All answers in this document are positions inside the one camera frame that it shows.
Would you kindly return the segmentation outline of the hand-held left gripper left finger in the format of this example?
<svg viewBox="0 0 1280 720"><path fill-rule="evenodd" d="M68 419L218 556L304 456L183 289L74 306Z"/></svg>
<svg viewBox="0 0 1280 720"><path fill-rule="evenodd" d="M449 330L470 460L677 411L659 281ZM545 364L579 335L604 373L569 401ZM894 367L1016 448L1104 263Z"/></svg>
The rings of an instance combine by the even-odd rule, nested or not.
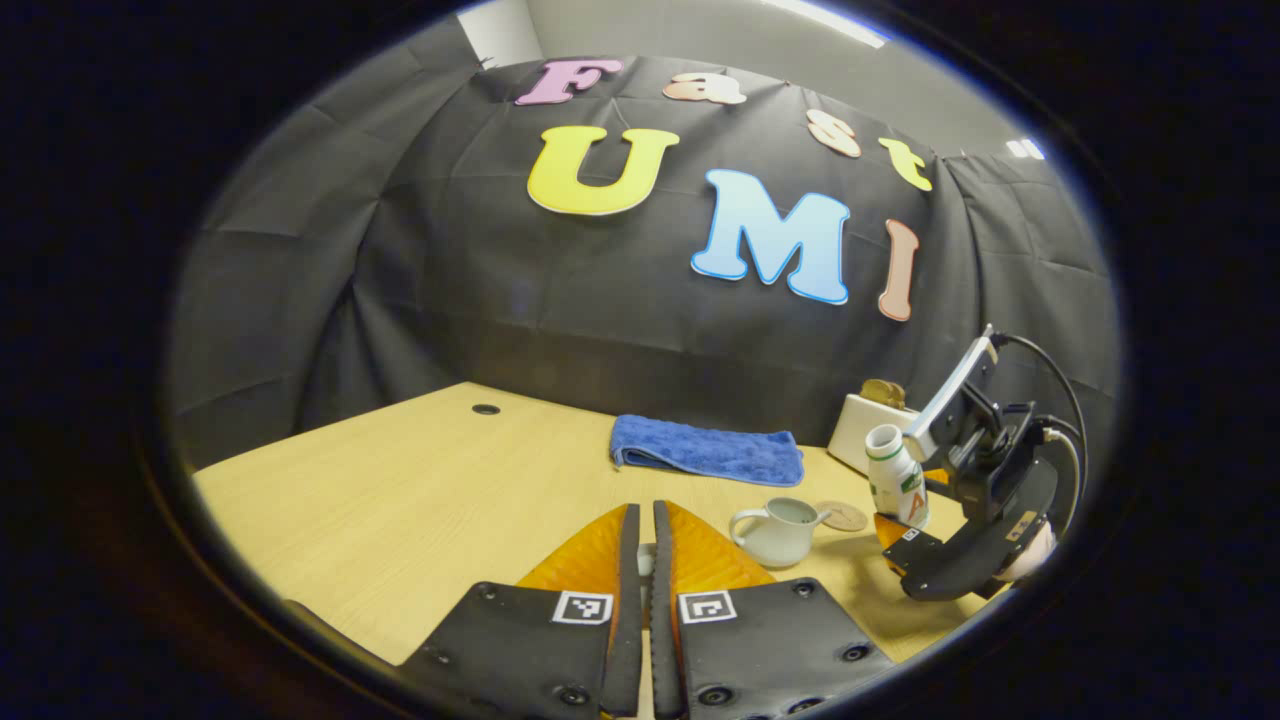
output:
<svg viewBox="0 0 1280 720"><path fill-rule="evenodd" d="M520 582L468 588L401 665L467 719L618 719L637 711L640 509L623 503Z"/></svg>

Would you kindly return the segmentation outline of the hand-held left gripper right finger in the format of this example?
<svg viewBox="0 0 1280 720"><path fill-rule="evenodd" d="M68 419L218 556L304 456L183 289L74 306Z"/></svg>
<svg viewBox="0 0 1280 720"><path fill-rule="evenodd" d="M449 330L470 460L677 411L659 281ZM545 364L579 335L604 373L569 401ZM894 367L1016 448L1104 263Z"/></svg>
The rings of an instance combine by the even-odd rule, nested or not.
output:
<svg viewBox="0 0 1280 720"><path fill-rule="evenodd" d="M774 578L677 503L653 511L659 719L786 719L859 694L893 667L815 578Z"/></svg>

